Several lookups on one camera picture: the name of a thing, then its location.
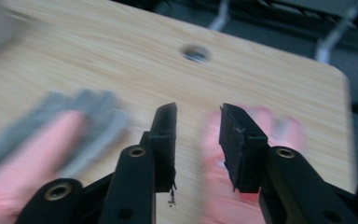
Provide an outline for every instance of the wooden table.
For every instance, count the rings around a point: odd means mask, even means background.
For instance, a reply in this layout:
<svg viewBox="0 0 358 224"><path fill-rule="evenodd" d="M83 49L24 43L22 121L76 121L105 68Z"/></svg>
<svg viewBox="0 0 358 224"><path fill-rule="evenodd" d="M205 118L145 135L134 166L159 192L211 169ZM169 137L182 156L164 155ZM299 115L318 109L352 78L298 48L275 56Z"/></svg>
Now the wooden table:
<svg viewBox="0 0 358 224"><path fill-rule="evenodd" d="M207 114L224 102L300 120L306 158L326 181L353 191L348 80L336 68L105 0L6 6L19 29L0 48L0 127L48 91L114 91L129 113L122 139L90 165L85 184L115 170L119 151L139 142L158 106L177 103L177 206L159 195L158 223L197 223L200 136ZM185 59L181 49L189 44L208 49L211 60Z"/></svg>

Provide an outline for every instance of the screw hole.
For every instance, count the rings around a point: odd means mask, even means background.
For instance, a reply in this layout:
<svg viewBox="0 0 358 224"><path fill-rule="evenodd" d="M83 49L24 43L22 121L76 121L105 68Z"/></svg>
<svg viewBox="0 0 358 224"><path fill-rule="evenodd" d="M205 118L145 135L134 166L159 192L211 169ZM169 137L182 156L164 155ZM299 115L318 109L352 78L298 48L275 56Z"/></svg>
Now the screw hole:
<svg viewBox="0 0 358 224"><path fill-rule="evenodd" d="M327 218L327 220L334 222L334 223L341 223L342 219L341 217L332 211L324 210L324 217Z"/></svg>
<svg viewBox="0 0 358 224"><path fill-rule="evenodd" d="M57 184L46 191L45 198L48 201L57 201L68 195L71 190L72 187L68 183Z"/></svg>
<svg viewBox="0 0 358 224"><path fill-rule="evenodd" d="M203 46L189 45L185 46L182 50L183 56L195 63L205 63L209 60L209 50Z"/></svg>
<svg viewBox="0 0 358 224"><path fill-rule="evenodd" d="M295 156L295 153L285 148L277 149L277 154L281 157L288 158L288 159L292 159Z"/></svg>
<svg viewBox="0 0 358 224"><path fill-rule="evenodd" d="M123 208L118 212L118 218L130 219L133 216L133 210L130 208Z"/></svg>
<svg viewBox="0 0 358 224"><path fill-rule="evenodd" d="M133 148L130 151L130 156L131 157L142 157L145 153L146 153L146 151L143 148Z"/></svg>

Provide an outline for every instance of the gray cloth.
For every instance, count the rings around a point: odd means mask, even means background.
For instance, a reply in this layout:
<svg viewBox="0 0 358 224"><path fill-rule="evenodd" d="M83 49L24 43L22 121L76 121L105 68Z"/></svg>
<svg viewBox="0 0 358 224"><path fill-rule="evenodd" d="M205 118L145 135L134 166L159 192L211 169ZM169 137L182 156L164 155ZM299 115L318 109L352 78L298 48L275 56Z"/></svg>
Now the gray cloth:
<svg viewBox="0 0 358 224"><path fill-rule="evenodd" d="M117 97L111 91L100 93L81 90L75 97L50 93L40 105L17 119L0 133L0 162L10 156L35 131L63 110L78 110L86 114L88 128L74 154L62 167L60 177L75 177L121 133L127 115L115 109Z"/></svg>

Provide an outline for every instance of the pink skin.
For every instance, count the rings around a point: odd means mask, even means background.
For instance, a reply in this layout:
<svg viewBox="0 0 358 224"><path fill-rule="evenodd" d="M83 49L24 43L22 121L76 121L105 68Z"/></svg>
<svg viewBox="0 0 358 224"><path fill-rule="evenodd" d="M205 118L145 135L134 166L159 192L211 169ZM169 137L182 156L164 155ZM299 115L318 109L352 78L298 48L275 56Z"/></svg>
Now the pink skin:
<svg viewBox="0 0 358 224"><path fill-rule="evenodd" d="M65 111L0 165L0 224L14 223L36 191L58 178L85 127L81 112Z"/></svg>
<svg viewBox="0 0 358 224"><path fill-rule="evenodd" d="M284 118L276 122L271 111L265 107L244 109L268 136L271 147L290 147L303 153L303 128L298 121ZM205 172L205 204L200 222L203 224L265 223L258 205L257 194L232 191L232 184L223 163L224 154L218 143L219 129L220 112L214 112L207 119L201 143Z"/></svg>

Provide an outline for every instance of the metal screw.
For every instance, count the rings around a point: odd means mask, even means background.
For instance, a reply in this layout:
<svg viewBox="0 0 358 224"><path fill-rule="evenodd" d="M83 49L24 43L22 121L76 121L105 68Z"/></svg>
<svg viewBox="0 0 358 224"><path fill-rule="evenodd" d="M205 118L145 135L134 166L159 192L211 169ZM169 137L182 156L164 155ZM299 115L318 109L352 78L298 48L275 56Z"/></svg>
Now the metal screw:
<svg viewBox="0 0 358 224"><path fill-rule="evenodd" d="M278 148L276 150L276 152L279 156L287 158L287 159L292 159L296 155L292 151L285 149L285 148Z"/></svg>
<svg viewBox="0 0 358 224"><path fill-rule="evenodd" d="M131 157L142 157L144 154L146 154L146 150L141 147L132 148L129 154Z"/></svg>
<svg viewBox="0 0 358 224"><path fill-rule="evenodd" d="M71 191L72 191L72 186L70 184L60 183L53 186L48 191L46 191L45 198L48 201L57 201L61 198L64 198Z"/></svg>

